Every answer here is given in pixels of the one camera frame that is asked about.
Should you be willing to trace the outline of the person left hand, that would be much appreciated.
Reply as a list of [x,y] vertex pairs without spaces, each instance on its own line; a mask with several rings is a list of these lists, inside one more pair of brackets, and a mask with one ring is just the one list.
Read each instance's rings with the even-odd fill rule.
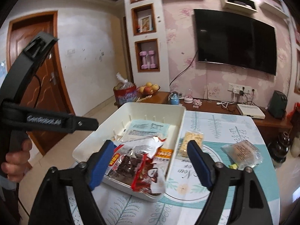
[[27,163],[30,159],[32,141],[25,139],[22,142],[22,150],[6,154],[6,161],[1,164],[1,170],[7,174],[7,178],[13,182],[20,182],[25,174]]

